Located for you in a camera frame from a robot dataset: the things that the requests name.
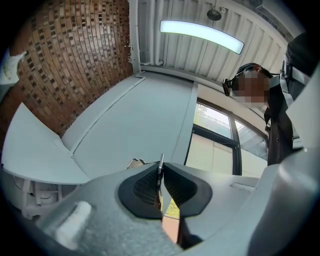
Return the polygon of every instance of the corrugated metal ceiling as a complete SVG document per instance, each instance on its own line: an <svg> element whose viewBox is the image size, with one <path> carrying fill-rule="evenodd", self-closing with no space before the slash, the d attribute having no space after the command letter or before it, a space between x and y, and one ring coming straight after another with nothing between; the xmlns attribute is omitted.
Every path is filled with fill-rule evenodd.
<svg viewBox="0 0 320 256"><path fill-rule="evenodd" d="M225 8L222 19L213 22L207 11ZM141 62L149 62L150 2L140 0L138 30ZM215 43L178 34L160 36L160 60L163 66L205 77L221 85L224 78L232 78L238 68L255 62L272 73L279 72L287 42L270 24L248 8L232 0L165 0L161 20L187 21L221 30L244 42L241 54ZM155 24L154 32L159 31Z"/></svg>

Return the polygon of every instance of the gray surface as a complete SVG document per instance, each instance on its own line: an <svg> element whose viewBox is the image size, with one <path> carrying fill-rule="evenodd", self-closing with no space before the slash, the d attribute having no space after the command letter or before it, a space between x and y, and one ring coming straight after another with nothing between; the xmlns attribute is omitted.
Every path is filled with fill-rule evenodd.
<svg viewBox="0 0 320 256"><path fill-rule="evenodd" d="M70 151L76 149L83 136L88 132L89 127L97 120L97 118L110 108L112 104L119 100L119 98L139 80L140 78L129 76L125 80L117 83L116 86L109 89L87 107L85 111L74 120L62 136L61 140L65 147Z"/></svg>
<svg viewBox="0 0 320 256"><path fill-rule="evenodd" d="M78 242L79 252L94 256L178 254L182 249L165 234L160 220L136 218L118 198L118 187L123 180L152 165L146 164L88 182L63 201L59 208L40 219L38 227L52 236L75 203L86 201L92 205L93 213Z"/></svg>
<svg viewBox="0 0 320 256"><path fill-rule="evenodd" d="M186 126L185 119L194 115L197 90L184 79L143 75L146 79L99 119L75 151L75 162L91 179L124 170L133 158L152 163L164 154L170 162L175 155L176 163L184 163L193 123L188 118Z"/></svg>
<svg viewBox="0 0 320 256"><path fill-rule="evenodd" d="M180 164L173 165L203 179L212 188L212 198L204 211L198 216L185 219L190 233L203 240L215 234L238 214L259 181L253 177L212 173Z"/></svg>
<svg viewBox="0 0 320 256"><path fill-rule="evenodd" d="M310 217L320 194L319 150L301 150L281 163L268 204L252 236L249 255L275 255Z"/></svg>
<svg viewBox="0 0 320 256"><path fill-rule="evenodd" d="M267 167L256 190L248 197L239 212L207 240L183 252L183 256L212 255L213 252L215 255L223 256L247 255L252 234L264 213L271 194L278 167L278 164ZM199 219L199 223L212 221L218 222L219 219Z"/></svg>

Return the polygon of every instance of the mosaic tile wall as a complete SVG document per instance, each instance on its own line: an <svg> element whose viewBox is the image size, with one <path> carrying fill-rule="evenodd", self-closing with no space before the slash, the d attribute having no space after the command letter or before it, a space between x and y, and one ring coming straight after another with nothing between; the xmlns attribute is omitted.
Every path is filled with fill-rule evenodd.
<svg viewBox="0 0 320 256"><path fill-rule="evenodd" d="M0 103L0 149L21 102L62 136L99 96L133 74L128 0L50 0L26 21L10 55L26 51Z"/></svg>

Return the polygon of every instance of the white table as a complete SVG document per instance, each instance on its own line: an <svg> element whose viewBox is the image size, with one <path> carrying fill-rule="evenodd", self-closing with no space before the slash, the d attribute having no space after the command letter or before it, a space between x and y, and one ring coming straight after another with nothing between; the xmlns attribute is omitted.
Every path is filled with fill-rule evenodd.
<svg viewBox="0 0 320 256"><path fill-rule="evenodd" d="M61 185L81 185L90 180L59 136L40 122L23 103L15 112L5 136L1 163L5 172L24 179L21 211L27 218L44 211L44 207L39 206L41 191L37 182L58 185L52 193L57 193L60 201ZM35 182L36 202L28 207L31 182Z"/></svg>

